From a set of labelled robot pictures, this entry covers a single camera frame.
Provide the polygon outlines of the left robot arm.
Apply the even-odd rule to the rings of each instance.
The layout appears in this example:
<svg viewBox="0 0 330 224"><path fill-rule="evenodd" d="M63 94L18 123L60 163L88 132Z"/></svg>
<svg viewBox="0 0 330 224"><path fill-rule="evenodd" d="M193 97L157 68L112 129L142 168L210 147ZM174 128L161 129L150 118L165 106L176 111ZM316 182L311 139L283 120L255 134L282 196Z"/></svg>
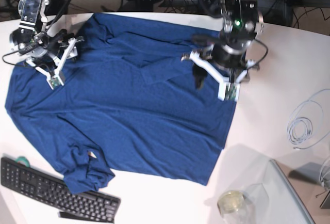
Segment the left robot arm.
<svg viewBox="0 0 330 224"><path fill-rule="evenodd" d="M258 12L257 0L198 0L204 12L214 19L222 19L222 28L217 36L195 34L191 37L200 46L196 54L202 61L211 64L217 72L228 74L225 87L238 89L250 69L258 70L259 64L268 55L268 47L258 40L257 25L263 24ZM246 51L252 42L257 42L265 53L257 60L247 60Z"/></svg>

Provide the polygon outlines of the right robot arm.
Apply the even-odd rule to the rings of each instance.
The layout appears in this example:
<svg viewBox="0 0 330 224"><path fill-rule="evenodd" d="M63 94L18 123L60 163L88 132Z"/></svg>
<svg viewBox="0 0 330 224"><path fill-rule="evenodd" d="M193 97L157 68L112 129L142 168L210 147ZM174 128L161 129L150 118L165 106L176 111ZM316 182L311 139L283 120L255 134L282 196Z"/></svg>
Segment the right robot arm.
<svg viewBox="0 0 330 224"><path fill-rule="evenodd" d="M54 0L19 0L19 26L10 34L12 51L2 56L4 63L9 64L7 57L23 56L23 68L34 68L50 74L58 74L67 60L77 57L76 45L83 41L65 28L50 35L51 28L65 14L71 0L64 0L55 17L49 19L47 12Z"/></svg>

